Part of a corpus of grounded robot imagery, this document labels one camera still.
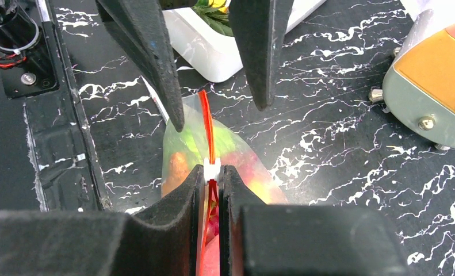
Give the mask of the green toy cabbage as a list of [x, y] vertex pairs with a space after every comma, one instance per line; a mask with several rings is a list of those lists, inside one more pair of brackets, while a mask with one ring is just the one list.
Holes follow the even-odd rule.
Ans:
[[[224, 126], [214, 126], [214, 148], [217, 157], [222, 157], [236, 151], [237, 145], [233, 133]], [[203, 161], [209, 156], [208, 142], [203, 127], [185, 127], [181, 133], [174, 129], [165, 133], [163, 139], [165, 150], [173, 154], [181, 152], [188, 157], [188, 161]]]

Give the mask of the clear zip top bag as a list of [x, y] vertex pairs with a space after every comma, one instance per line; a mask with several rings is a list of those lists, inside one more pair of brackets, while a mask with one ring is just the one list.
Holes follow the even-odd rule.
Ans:
[[[200, 275], [202, 275], [201, 269], [204, 261], [209, 218], [216, 214], [219, 215], [219, 183], [222, 165], [233, 165], [244, 185], [264, 203], [284, 204], [287, 202], [287, 199], [251, 147], [227, 126], [213, 119], [206, 91], [203, 90], [198, 94], [185, 97], [182, 100], [182, 103], [185, 112], [184, 128], [203, 127], [205, 129], [209, 156], [205, 157], [203, 161], [188, 161], [189, 156], [181, 152], [171, 154], [167, 149], [164, 149], [163, 146], [161, 193], [162, 196], [166, 196], [169, 192], [177, 188], [196, 165], [199, 164], [204, 167], [204, 176], [201, 181], [204, 185], [206, 195], [204, 201], [205, 213], [203, 215], [200, 253]], [[233, 133], [237, 145], [236, 151], [230, 152], [222, 157], [216, 156], [213, 134], [214, 126], [226, 127]], [[172, 123], [168, 122], [165, 133], [173, 129], [175, 130]]]

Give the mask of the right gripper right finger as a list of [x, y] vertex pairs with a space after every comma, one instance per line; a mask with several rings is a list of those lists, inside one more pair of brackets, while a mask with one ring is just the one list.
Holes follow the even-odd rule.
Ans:
[[219, 179], [221, 275], [407, 275], [394, 227], [357, 206], [268, 205], [233, 166]]

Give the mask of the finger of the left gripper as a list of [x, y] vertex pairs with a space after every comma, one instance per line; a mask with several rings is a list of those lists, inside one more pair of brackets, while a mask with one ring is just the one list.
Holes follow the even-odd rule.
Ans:
[[253, 101], [264, 111], [273, 103], [281, 48], [293, 1], [235, 0], [229, 22]]
[[102, 23], [155, 89], [177, 132], [185, 125], [174, 54], [159, 1], [99, 0]]

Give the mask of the white plastic bin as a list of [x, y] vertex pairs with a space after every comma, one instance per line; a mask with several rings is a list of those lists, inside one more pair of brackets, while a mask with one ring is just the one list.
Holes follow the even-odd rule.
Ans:
[[[321, 7], [323, 1], [293, 1], [286, 34]], [[191, 7], [163, 11], [171, 46], [206, 80], [226, 81], [243, 64], [234, 36], [217, 33]]]

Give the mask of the toy peach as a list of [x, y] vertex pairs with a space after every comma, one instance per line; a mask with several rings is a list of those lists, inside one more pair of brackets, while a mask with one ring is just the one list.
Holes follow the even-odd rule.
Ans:
[[220, 275], [219, 215], [209, 218], [204, 261], [201, 269], [203, 276]]

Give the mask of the round mini drawer cabinet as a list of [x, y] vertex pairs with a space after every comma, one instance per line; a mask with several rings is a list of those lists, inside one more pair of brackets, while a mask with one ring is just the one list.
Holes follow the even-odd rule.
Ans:
[[440, 150], [455, 148], [455, 6], [422, 11], [382, 87], [369, 99], [383, 102], [413, 132]]

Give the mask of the toy pineapple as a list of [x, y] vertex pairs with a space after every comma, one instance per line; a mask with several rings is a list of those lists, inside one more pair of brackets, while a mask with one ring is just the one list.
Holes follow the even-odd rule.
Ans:
[[217, 33], [233, 37], [229, 21], [229, 3], [226, 0], [198, 0], [192, 10]]

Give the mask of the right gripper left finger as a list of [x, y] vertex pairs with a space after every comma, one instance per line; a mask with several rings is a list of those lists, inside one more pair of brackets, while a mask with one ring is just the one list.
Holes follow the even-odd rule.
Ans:
[[0, 211], [0, 275], [196, 275], [204, 169], [146, 210]]

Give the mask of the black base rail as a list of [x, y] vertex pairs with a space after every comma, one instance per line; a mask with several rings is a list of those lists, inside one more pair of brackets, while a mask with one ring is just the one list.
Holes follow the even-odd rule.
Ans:
[[109, 207], [52, 6], [0, 1], [0, 210]]

